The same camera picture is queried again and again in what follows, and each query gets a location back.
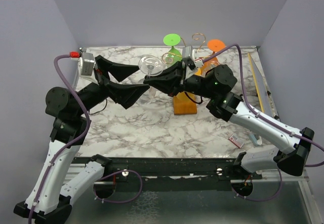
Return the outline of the clear wine glass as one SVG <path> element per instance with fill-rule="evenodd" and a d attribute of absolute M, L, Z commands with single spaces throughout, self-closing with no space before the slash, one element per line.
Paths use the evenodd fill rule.
<path fill-rule="evenodd" d="M 161 74 L 164 70 L 163 62 L 159 58 L 152 55 L 144 55 L 139 60 L 138 66 L 141 72 L 149 77 L 155 77 Z M 155 97 L 155 94 L 156 89 L 150 87 L 150 89 L 144 92 L 143 95 L 139 98 L 139 102 L 141 104 L 148 104 Z"/>
<path fill-rule="evenodd" d="M 179 61 L 178 59 L 179 56 L 171 52 L 164 53 L 161 57 L 162 62 L 165 63 L 167 67 L 174 65 Z"/>

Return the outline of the clear glass tumbler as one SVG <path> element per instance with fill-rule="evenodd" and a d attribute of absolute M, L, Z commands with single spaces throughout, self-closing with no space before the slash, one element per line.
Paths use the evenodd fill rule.
<path fill-rule="evenodd" d="M 209 71 L 210 69 L 217 67 L 219 65 L 218 60 L 210 60 L 205 63 L 205 72 Z"/>

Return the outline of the green plastic wine glass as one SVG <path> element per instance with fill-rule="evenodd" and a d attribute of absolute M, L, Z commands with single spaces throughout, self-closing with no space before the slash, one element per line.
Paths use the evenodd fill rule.
<path fill-rule="evenodd" d="M 179 56 L 179 61 L 182 60 L 182 54 L 179 50 L 177 50 L 175 48 L 176 45 L 178 45 L 181 41 L 181 37 L 178 35 L 178 34 L 175 34 L 175 33 L 170 33 L 170 34 L 167 34 L 164 39 L 163 39 L 163 43 L 166 45 L 166 46 L 170 46 L 171 49 L 168 51 L 168 52 L 171 52 L 171 53 L 174 53 L 176 55 Z"/>

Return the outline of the orange plastic wine glass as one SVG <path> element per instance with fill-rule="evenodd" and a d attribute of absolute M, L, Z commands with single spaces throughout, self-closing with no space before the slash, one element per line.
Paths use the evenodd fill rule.
<path fill-rule="evenodd" d="M 213 40 L 208 41 L 207 47 L 208 47 L 208 49 L 210 49 L 212 51 L 212 55 L 213 55 L 213 54 L 219 52 L 220 50 L 224 49 L 226 47 L 226 45 L 221 40 L 213 39 Z M 202 77 L 205 77 L 206 73 L 207 72 L 205 72 L 205 64 L 204 64 L 203 67 L 200 68 L 200 75 Z"/>

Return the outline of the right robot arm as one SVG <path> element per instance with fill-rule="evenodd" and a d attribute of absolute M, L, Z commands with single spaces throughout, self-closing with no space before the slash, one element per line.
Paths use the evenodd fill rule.
<path fill-rule="evenodd" d="M 208 98 L 210 102 L 206 107 L 213 116 L 240 125 L 272 144 L 266 150 L 252 149 L 240 154 L 232 167 L 236 178 L 244 179 L 250 173 L 275 168 L 292 176 L 302 175 L 311 150 L 308 140 L 314 137 L 313 130 L 283 124 L 233 93 L 237 79 L 227 65 L 212 68 L 205 77 L 194 74 L 187 77 L 187 70 L 177 62 L 156 77 L 146 76 L 144 83 L 171 97 L 189 92 Z"/>

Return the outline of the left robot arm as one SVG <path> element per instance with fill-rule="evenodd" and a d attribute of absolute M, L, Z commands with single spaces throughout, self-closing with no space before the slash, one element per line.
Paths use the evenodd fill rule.
<path fill-rule="evenodd" d="M 76 60 L 78 73 L 89 77 L 91 83 L 75 91 L 58 65 L 61 59 Z M 65 223 L 74 203 L 90 185 L 130 173 L 128 169 L 114 171 L 109 158 L 95 155 L 76 177 L 65 181 L 90 129 L 90 109 L 107 98 L 127 109 L 149 88 L 145 84 L 123 83 L 139 70 L 138 66 L 114 63 L 91 53 L 59 55 L 54 59 L 54 67 L 64 87 L 54 87 L 46 94 L 46 113 L 54 117 L 49 150 L 32 192 L 14 208 L 14 213 L 29 223 Z"/>

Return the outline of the yellow plastic wine glass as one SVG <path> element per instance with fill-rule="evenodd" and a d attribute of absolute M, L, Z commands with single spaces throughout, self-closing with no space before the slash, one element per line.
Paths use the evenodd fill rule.
<path fill-rule="evenodd" d="M 202 104 L 203 99 L 191 92 L 179 92 L 176 96 L 181 102 L 189 102 L 194 104 Z"/>

